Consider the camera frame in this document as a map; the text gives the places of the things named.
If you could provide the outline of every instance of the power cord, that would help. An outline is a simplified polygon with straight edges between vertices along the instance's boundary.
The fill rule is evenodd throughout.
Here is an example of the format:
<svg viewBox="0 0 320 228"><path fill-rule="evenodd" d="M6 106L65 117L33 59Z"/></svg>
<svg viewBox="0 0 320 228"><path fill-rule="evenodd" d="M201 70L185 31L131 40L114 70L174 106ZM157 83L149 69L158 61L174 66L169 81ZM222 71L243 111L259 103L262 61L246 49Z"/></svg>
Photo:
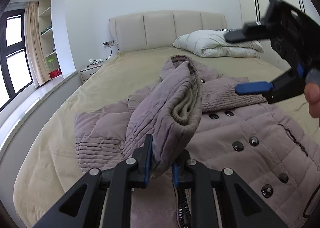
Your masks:
<svg viewBox="0 0 320 228"><path fill-rule="evenodd" d="M110 58L111 55L112 55L112 48L110 47L109 43L107 43L107 45L109 46L109 48L110 48L110 50L111 50L111 54L110 54L110 56L108 57L108 58ZM92 62L92 63L89 64L89 65L87 65L87 66L85 66L85 68L86 68L86 67L89 67L89 66L92 66L92 65L95 65L95 64L99 64L99 63L101 63L102 61L106 61L108 58L106 58L106 59L89 59L89 62Z"/></svg>

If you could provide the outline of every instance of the window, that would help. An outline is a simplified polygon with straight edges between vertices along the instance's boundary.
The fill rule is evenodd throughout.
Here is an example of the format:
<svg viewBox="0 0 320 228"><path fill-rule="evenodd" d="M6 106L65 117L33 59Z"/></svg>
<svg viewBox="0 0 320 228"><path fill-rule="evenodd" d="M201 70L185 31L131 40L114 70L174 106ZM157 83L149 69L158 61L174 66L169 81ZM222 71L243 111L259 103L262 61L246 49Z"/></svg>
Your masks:
<svg viewBox="0 0 320 228"><path fill-rule="evenodd" d="M24 10L0 18L0 111L32 83L24 42Z"/></svg>

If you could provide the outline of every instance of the silver screw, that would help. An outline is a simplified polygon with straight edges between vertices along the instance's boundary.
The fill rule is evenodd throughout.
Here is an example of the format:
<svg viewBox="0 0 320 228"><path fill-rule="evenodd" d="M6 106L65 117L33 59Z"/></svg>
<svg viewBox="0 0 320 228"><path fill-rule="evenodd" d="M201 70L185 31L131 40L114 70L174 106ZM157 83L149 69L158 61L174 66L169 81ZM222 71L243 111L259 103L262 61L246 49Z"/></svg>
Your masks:
<svg viewBox="0 0 320 228"><path fill-rule="evenodd" d="M133 165L134 163L136 163L136 159L130 158L130 159L127 159L125 162L129 165Z"/></svg>
<svg viewBox="0 0 320 228"><path fill-rule="evenodd" d="M189 166L194 166L194 165L197 164L197 162L196 162L194 159L188 159L188 160L187 160L187 164L188 164Z"/></svg>
<svg viewBox="0 0 320 228"><path fill-rule="evenodd" d="M97 169L97 168L90 169L89 174L90 175L98 175L99 169Z"/></svg>
<svg viewBox="0 0 320 228"><path fill-rule="evenodd" d="M232 175L233 174L233 170L232 169L230 169L230 168L225 168L224 170L223 170L223 172L226 174L226 175Z"/></svg>

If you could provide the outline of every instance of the window frame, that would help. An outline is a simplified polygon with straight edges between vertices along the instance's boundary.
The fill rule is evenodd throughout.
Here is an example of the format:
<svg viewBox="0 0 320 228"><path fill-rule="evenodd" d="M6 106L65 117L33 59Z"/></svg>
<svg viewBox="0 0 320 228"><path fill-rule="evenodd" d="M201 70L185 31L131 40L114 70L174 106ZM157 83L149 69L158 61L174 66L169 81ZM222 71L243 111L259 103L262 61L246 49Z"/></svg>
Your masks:
<svg viewBox="0 0 320 228"><path fill-rule="evenodd" d="M4 80L5 87L7 89L9 100L0 107L0 112L8 103L10 103L19 93L21 93L25 88L27 88L30 84L33 83L33 79L30 72L30 67L28 63L28 58L26 54L26 44L25 44L25 38L24 38L24 12L25 9L21 10L12 10L7 11L2 14L0 17L0 65L1 65L1 72ZM13 16L20 16L21 15L21 42L12 44L7 47L7 19L9 17ZM26 84L23 88L21 88L18 92L15 92L12 80L9 73L9 68L7 64L7 56L10 54L17 53L19 50L24 50L29 75L31 78L31 82Z"/></svg>

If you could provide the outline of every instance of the bed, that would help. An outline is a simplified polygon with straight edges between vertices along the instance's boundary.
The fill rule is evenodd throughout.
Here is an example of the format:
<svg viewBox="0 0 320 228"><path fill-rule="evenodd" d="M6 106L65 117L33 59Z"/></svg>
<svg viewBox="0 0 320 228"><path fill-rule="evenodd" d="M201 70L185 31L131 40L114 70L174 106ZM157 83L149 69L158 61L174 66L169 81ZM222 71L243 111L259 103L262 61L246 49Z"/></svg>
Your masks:
<svg viewBox="0 0 320 228"><path fill-rule="evenodd" d="M97 110L126 98L159 79L172 55L188 55L221 74L270 81L282 71L259 58L201 58L172 47L176 37L199 29L224 29L222 14L197 11L154 11L110 19L111 35L120 52L72 94L46 123L17 176L13 201L27 227L82 176L75 152L74 115ZM278 103L304 131L320 141L318 121L308 113L304 96Z"/></svg>

